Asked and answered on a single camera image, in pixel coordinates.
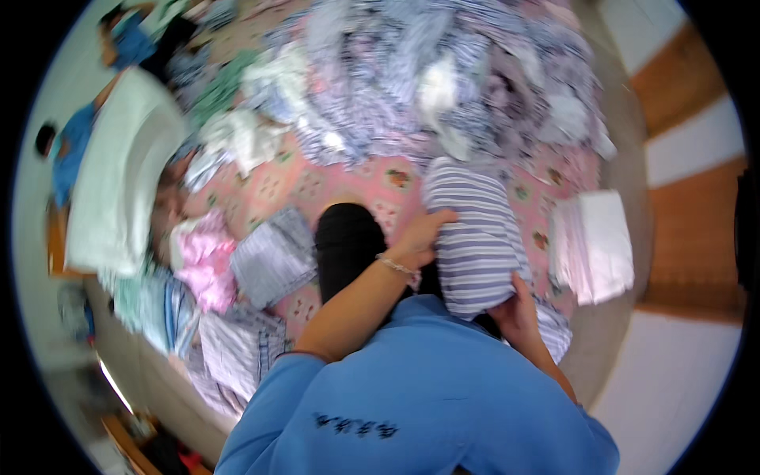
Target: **pink bed sheet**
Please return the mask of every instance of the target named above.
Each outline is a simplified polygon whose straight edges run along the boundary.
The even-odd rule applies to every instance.
[[[508,197],[533,270],[534,291],[569,317],[573,295],[557,292],[548,278],[548,217],[556,200],[597,188],[599,159],[580,149],[555,150],[546,145],[537,147],[534,155],[532,174],[515,168]],[[254,169],[248,178],[242,178],[234,165],[223,167],[199,193],[190,196],[185,210],[190,217],[197,217],[218,207],[233,237],[240,240],[287,203],[296,205],[314,226],[325,205],[346,192],[363,198],[389,244],[422,212],[420,178],[404,158],[374,157],[351,172],[339,165],[314,166],[304,160],[292,134],[285,137],[277,158]],[[154,219],[161,259],[168,258],[169,233],[175,224],[166,217]],[[282,299],[274,312],[286,319],[289,336],[296,338],[320,305],[314,281]]]

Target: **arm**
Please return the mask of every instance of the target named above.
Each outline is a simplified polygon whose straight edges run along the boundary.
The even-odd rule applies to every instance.
[[[106,25],[98,25],[97,32],[100,39],[100,49],[103,50],[100,58],[103,60],[104,65],[111,66],[116,61],[116,58],[119,57],[119,51],[116,49],[111,32]]]
[[[512,273],[512,284],[515,286],[515,295],[500,306],[490,309],[489,315],[499,326],[499,330],[509,344],[538,369],[557,381],[570,400],[577,404],[578,399],[575,397],[570,381],[554,364],[549,350],[541,340],[538,332],[536,302],[530,294],[530,289],[517,272]]]
[[[113,79],[103,88],[103,90],[101,90],[100,93],[95,96],[95,100],[93,101],[95,112],[99,111],[100,108],[103,107],[103,104],[106,103],[108,96],[111,95],[113,87],[116,86],[117,82],[119,82],[119,79],[121,78],[122,74],[124,74],[124,71],[119,71],[116,76],[114,76]]]
[[[456,221],[450,210],[418,217],[385,257],[416,271],[435,257],[431,249],[443,223]],[[325,304],[306,325],[294,350],[325,362],[357,351],[377,331],[407,285],[409,276],[380,261],[373,262],[348,287]]]

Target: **folded clothes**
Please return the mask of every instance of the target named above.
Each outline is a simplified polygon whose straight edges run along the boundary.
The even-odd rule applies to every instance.
[[[579,305],[605,302],[633,288],[633,251],[620,193],[585,192],[552,211],[549,275]]]
[[[230,259],[240,289],[256,309],[266,309],[316,277],[312,231],[289,205],[242,240]]]
[[[98,280],[112,294],[114,313],[127,331],[142,334],[164,355],[185,356],[200,315],[185,284],[150,256],[134,277],[100,272]]]
[[[192,347],[187,352],[185,370],[206,405],[220,414],[240,419],[248,400],[214,379],[205,365],[201,345]]]
[[[237,297],[230,270],[237,241],[227,230],[223,212],[212,208],[191,231],[177,233],[176,240],[183,266],[174,275],[188,284],[204,312],[224,313]]]
[[[236,304],[222,316],[204,315],[198,327],[211,377],[249,401],[274,359],[285,351],[285,323]]]

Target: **folded towel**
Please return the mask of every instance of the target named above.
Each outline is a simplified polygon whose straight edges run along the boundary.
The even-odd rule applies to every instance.
[[[279,210],[238,244],[230,267],[254,308],[271,307],[317,275],[309,224],[293,206]]]

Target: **purple striped cloth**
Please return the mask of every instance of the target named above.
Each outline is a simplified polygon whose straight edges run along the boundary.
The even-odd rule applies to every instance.
[[[456,223],[441,227],[435,244],[446,309],[472,320],[515,294],[512,271],[529,282],[530,265],[504,185],[449,157],[433,160],[423,183],[428,212],[457,212]],[[543,299],[536,300],[538,331],[555,363],[570,347],[568,319]]]

